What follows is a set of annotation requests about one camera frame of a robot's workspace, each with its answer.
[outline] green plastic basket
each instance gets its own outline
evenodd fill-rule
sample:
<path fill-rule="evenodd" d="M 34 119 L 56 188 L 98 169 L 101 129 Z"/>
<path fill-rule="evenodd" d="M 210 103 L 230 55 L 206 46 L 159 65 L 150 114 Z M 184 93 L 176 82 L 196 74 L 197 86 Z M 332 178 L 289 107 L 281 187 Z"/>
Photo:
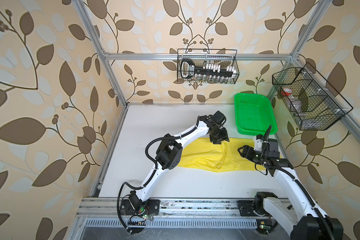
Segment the green plastic basket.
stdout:
<path fill-rule="evenodd" d="M 237 131 L 240 134 L 264 135 L 270 125 L 271 135 L 278 130 L 271 102 L 266 96 L 253 93 L 236 94 L 235 115 Z"/>

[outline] black mounting plate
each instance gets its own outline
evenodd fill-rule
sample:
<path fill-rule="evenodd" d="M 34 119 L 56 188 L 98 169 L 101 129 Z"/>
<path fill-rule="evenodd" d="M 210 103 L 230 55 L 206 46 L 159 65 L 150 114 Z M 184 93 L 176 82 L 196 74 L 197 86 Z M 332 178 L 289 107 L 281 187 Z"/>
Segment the black mounting plate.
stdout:
<path fill-rule="evenodd" d="M 239 207 L 240 216 L 242 217 L 257 217 L 253 212 L 253 201 L 252 200 L 240 200 L 237 201 Z"/>
<path fill-rule="evenodd" d="M 160 200 L 148 199 L 146 206 L 148 207 L 147 215 L 157 215 L 160 209 Z M 132 208 L 128 199 L 124 199 L 120 206 L 120 215 L 134 215 L 136 212 Z"/>

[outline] black wire basket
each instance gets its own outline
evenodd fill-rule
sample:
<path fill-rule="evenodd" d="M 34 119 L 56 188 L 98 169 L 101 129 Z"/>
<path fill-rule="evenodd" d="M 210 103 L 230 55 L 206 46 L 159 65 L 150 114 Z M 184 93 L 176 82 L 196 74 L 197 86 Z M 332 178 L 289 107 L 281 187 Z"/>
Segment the black wire basket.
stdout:
<path fill-rule="evenodd" d="M 177 79 L 198 83 L 235 84 L 239 77 L 237 50 L 177 50 Z"/>
<path fill-rule="evenodd" d="M 325 80 L 316 82 L 313 74 Z M 272 84 L 299 130 L 327 130 L 353 107 L 312 65 L 288 68 L 272 75 Z"/>

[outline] wallpaper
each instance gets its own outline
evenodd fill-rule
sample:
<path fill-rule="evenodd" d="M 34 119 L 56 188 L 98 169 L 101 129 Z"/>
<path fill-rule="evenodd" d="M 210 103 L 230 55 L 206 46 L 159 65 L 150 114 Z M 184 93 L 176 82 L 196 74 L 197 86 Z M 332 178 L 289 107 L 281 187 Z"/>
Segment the wallpaper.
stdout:
<path fill-rule="evenodd" d="M 290 53 L 315 0 L 84 0 L 110 53 Z"/>
<path fill-rule="evenodd" d="M 300 57 L 353 105 L 349 114 L 360 122 L 360 1 L 332 3 Z M 272 102 L 278 136 L 299 178 L 340 220 L 343 239 L 360 240 L 360 144 L 340 121 L 326 131 L 299 131 L 283 101 Z"/>
<path fill-rule="evenodd" d="M 300 57 L 349 101 L 350 114 L 360 124 L 360 0 L 334 1 Z"/>
<path fill-rule="evenodd" d="M 72 4 L 0 0 L 0 239 L 64 238 L 120 112 Z"/>
<path fill-rule="evenodd" d="M 173 61 L 111 61 L 117 80 L 130 103 L 233 103 L 236 93 L 267 95 L 272 74 L 281 70 L 280 61 L 238 61 L 236 84 L 209 84 L 177 79 Z"/>

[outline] yellow towel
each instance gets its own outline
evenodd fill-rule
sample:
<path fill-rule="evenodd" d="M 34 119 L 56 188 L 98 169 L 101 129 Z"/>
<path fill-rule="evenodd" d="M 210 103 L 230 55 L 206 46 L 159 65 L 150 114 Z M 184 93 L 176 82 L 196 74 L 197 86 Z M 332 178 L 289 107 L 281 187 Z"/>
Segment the yellow towel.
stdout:
<path fill-rule="evenodd" d="M 252 139 L 230 138 L 221 145 L 212 144 L 209 138 L 198 138 L 183 149 L 180 167 L 189 167 L 212 172 L 227 172 L 236 170 L 254 171 L 254 163 L 242 158 L 237 149 L 244 145 L 254 146 Z"/>

